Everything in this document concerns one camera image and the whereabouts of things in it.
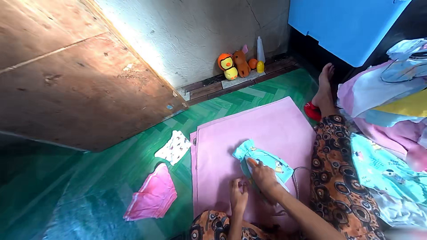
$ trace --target green vinyl flooring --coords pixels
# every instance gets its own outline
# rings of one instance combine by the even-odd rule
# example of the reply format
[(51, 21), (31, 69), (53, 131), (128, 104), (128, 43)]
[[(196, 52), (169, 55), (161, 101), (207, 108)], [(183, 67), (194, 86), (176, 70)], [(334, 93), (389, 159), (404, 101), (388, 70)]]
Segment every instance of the green vinyl flooring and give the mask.
[[(175, 166), (154, 157), (172, 130), (188, 138), (203, 123), (286, 96), (302, 109), (316, 91), (308, 72), (297, 69), (193, 105), (103, 152), (29, 140), (8, 145), (0, 149), (0, 239), (162, 240), (186, 233), (193, 220), (190, 151)], [(161, 162), (178, 198), (164, 218), (125, 222), (133, 192)]]

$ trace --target leg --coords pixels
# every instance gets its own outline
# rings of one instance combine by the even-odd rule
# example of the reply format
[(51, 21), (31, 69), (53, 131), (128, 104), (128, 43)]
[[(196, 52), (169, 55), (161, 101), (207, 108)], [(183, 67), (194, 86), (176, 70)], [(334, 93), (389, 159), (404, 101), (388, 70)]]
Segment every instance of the leg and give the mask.
[[(226, 240), (230, 229), (230, 219), (227, 214), (219, 211), (204, 211), (191, 224), (189, 239)], [(264, 233), (256, 226), (243, 221), (242, 239), (273, 240), (272, 235)]]
[(326, 65), (319, 77), (319, 92), (312, 101), (319, 106), (323, 119), (314, 127), (317, 136), (310, 174), (310, 207), (347, 239), (384, 239), (377, 222), (378, 206), (357, 178), (345, 120), (336, 115), (328, 81), (332, 74), (333, 66)]

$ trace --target patterned pants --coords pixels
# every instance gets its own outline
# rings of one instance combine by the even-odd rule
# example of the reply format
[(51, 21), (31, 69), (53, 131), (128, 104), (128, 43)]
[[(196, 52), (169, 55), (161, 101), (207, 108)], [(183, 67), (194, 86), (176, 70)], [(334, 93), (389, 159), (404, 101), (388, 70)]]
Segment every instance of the patterned pants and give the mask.
[[(357, 180), (351, 159), (350, 138), (343, 117), (331, 115), (314, 126), (316, 141), (311, 161), (310, 208), (349, 240), (383, 240), (375, 200)], [(192, 223), (192, 240), (226, 240), (229, 217), (205, 211)], [(244, 222), (243, 240), (276, 239), (255, 225)]]

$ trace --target bare foot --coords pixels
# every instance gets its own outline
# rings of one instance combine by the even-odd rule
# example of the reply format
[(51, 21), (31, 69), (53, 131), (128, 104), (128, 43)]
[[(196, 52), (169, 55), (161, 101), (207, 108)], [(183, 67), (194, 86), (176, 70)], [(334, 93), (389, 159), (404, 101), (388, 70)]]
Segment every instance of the bare foot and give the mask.
[(330, 97), (332, 99), (329, 81), (332, 78), (334, 71), (335, 67), (332, 65), (332, 63), (328, 63), (323, 67), (322, 72), (319, 75), (319, 90), (311, 100), (311, 103), (314, 106), (319, 106), (319, 101), (321, 101), (323, 98)]

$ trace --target pink cloth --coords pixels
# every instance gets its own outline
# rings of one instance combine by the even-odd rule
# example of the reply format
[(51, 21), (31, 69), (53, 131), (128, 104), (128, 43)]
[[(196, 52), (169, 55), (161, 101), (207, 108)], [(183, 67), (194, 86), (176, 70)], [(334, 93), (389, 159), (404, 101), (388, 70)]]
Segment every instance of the pink cloth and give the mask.
[(424, 123), (409, 120), (396, 123), (392, 127), (381, 127), (367, 123), (365, 119), (353, 118), (359, 129), (376, 144), (391, 149), (394, 155), (405, 159), (414, 171), (422, 171), (427, 167), (427, 149), (417, 143), (424, 128)]
[(148, 175), (141, 189), (134, 193), (123, 218), (134, 221), (149, 217), (164, 217), (177, 195), (167, 166), (161, 163)]
[[(191, 142), (197, 137), (197, 145), (191, 146), (194, 216), (208, 209), (231, 214), (228, 183), (243, 176), (239, 160), (232, 153), (243, 141), (253, 139), (257, 148), (277, 155), (292, 168), (310, 168), (315, 135), (290, 97), (200, 125), (196, 133), (190, 134)], [(309, 171), (299, 170), (295, 175), (300, 200), (308, 204)], [(295, 196), (291, 179), (286, 186)], [(291, 217), (272, 216), (275, 212), (277, 209), (249, 189), (244, 220), (266, 226), (278, 224), (286, 232), (298, 229)]]

